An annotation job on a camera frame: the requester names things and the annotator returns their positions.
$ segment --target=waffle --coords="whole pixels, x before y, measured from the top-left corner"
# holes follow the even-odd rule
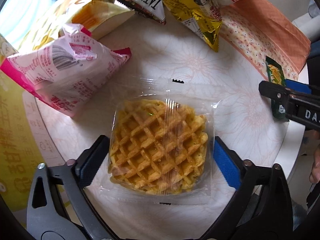
[[[126,101],[112,132],[111,182],[151,195],[192,190],[204,168],[205,122],[170,100]]]

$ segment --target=screw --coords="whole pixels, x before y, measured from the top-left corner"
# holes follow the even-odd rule
[[[250,160],[244,160],[244,161],[243,161],[243,164],[244,164],[245,166],[249,166],[249,167],[250,167],[250,166],[252,166],[253,163],[252,163],[252,161],[250,161]]]
[[[75,164],[75,163],[76,163],[76,160],[75,160],[75,159],[70,159],[70,160],[67,160],[66,165],[67,165],[67,166],[72,166],[72,165]]]
[[[38,169],[39,169],[39,170],[43,169],[44,167],[45,167],[45,163],[40,163],[40,164],[38,165]]]
[[[280,166],[278,163],[276,163],[276,164],[274,165],[274,167],[275,167],[275,169],[277,169],[277,170],[281,170],[281,166]]]

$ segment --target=floral pattern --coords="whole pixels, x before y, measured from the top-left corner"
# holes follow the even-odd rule
[[[280,64],[287,60],[245,19],[239,16],[232,19],[231,11],[224,12],[223,16],[226,23],[229,21],[234,26],[229,27],[228,23],[223,26],[218,53],[170,14],[167,14],[165,26],[134,16],[101,39],[100,42],[111,49],[130,47],[132,51],[132,58],[112,77],[113,82],[103,86],[73,119],[38,102],[49,134],[64,159],[77,158],[100,134],[110,136],[114,105],[120,100],[117,93],[111,95],[115,91],[112,86],[119,79],[130,83],[132,76],[141,76],[205,84],[198,93],[210,95],[212,102],[218,103],[214,112],[216,134],[241,158],[251,159],[257,165],[272,165],[287,125],[273,120],[270,102],[260,96],[258,84],[267,77],[262,60],[266,54]],[[244,57],[239,46],[250,47],[250,55]],[[205,205],[169,206],[115,199],[99,191],[107,175],[107,162],[103,162],[87,193],[102,218],[121,238],[199,238],[220,215],[235,191],[215,167],[211,199]]]

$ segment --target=tablecloth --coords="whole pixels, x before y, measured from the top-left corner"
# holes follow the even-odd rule
[[[223,8],[222,16],[218,53],[175,21],[168,11],[165,26],[134,16],[100,42],[111,49],[132,50],[130,61],[112,77],[114,82],[123,78],[130,82],[132,76],[140,76],[207,84],[213,91],[212,100],[221,100],[215,110],[216,135],[242,159],[270,166],[287,124],[273,119],[270,103],[258,92],[259,82],[267,79],[265,56],[284,66],[287,78],[296,80],[309,42],[265,0],[240,1]],[[110,136],[115,107],[110,103],[109,92],[114,82],[99,90],[73,119],[37,102],[47,130],[65,160],[76,159],[100,134]],[[99,192],[106,174],[107,160],[86,193],[121,238],[198,238],[234,193],[215,168],[211,200],[206,205],[123,202]]]

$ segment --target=pink snack bag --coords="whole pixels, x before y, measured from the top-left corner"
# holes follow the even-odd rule
[[[65,24],[64,36],[28,54],[7,57],[0,69],[41,101],[73,117],[131,57],[111,51],[81,24]]]

